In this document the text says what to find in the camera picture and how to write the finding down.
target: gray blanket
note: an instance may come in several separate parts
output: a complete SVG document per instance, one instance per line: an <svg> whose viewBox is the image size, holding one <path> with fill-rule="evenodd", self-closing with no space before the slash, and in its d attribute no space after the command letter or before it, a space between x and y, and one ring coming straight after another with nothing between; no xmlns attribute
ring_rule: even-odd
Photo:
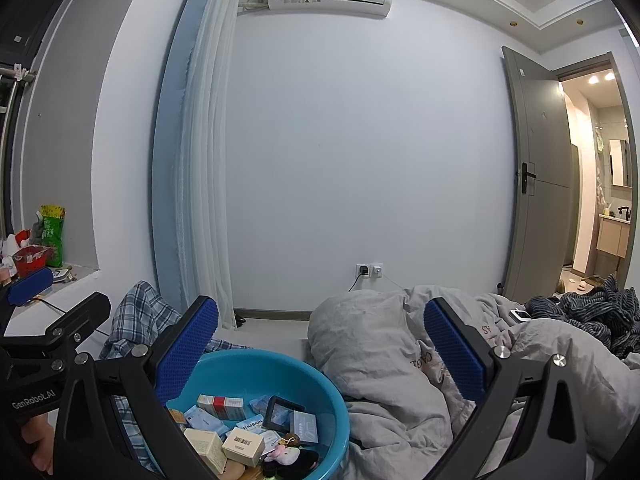
<svg viewBox="0 0 640 480"><path fill-rule="evenodd" d="M638 416L640 374L600 342L565 323L545 319L510 326L520 307L485 294L417 286L330 298L311 315L308 339L318 369L349 400L351 441L337 478L423 478L450 446L474 409L434 350L422 323L424 305L443 296L464 323L517 357L568 356L580 388L589 451L610 460ZM515 404L482 473L500 462L520 416Z"/></svg>

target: human hand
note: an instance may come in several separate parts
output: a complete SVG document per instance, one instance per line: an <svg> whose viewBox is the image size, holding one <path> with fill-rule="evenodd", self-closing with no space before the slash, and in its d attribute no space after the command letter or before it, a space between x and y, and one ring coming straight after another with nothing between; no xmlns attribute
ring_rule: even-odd
<svg viewBox="0 0 640 480"><path fill-rule="evenodd" d="M22 427L21 433L27 444L38 443L38 447L31 457L36 469L53 475L54 430L47 422L47 414L34 416Z"/></svg>

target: mirror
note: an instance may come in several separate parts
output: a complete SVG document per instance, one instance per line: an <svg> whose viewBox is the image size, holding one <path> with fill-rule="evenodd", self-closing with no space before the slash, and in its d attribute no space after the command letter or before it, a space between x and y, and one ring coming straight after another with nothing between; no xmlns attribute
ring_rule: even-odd
<svg viewBox="0 0 640 480"><path fill-rule="evenodd" d="M609 161L613 185L631 187L631 150L628 140L609 141Z"/></svg>

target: sheer white curtain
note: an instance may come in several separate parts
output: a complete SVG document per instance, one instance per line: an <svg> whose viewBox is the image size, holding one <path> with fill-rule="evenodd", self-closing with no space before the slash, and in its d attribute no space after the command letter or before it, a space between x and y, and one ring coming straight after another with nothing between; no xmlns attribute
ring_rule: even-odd
<svg viewBox="0 0 640 480"><path fill-rule="evenodd" d="M180 281L188 303L203 294L236 326L226 244L225 106L239 0L208 0L191 55L177 168Z"/></svg>

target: red and white box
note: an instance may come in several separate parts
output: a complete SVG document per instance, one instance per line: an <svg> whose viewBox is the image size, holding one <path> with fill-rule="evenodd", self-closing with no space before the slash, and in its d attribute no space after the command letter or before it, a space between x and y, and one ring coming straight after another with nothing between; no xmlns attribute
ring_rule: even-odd
<svg viewBox="0 0 640 480"><path fill-rule="evenodd" d="M198 396L198 406L222 420L245 420L244 399L239 397Z"/></svg>

